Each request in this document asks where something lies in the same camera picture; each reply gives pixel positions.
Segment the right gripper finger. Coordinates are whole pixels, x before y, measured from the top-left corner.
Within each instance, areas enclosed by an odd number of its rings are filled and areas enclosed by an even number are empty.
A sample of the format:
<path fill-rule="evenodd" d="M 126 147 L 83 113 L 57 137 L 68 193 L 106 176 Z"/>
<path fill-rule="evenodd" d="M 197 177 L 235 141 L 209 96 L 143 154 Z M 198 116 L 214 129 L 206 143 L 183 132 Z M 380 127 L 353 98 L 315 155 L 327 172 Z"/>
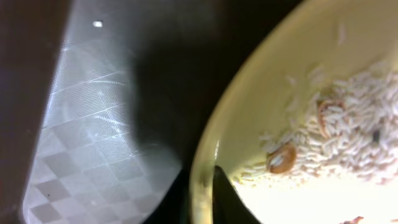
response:
<path fill-rule="evenodd" d="M 215 166 L 213 176 L 213 223 L 260 224 L 245 207 L 220 166 Z"/>

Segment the yellow plate with crumbs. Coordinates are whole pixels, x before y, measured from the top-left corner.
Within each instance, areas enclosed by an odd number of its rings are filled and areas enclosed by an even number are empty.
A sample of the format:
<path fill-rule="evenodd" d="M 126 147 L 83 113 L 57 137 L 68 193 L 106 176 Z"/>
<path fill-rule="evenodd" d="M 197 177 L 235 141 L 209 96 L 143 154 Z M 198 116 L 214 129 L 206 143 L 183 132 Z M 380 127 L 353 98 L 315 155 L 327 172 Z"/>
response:
<path fill-rule="evenodd" d="M 260 135 L 301 123 L 317 91 L 378 62 L 397 71 L 396 0 L 301 3 L 242 66 L 206 126 L 190 177 L 192 223 L 213 223 L 215 166 L 260 223 L 396 223 L 397 178 L 315 179 L 297 187 L 231 180 L 261 159 Z"/>

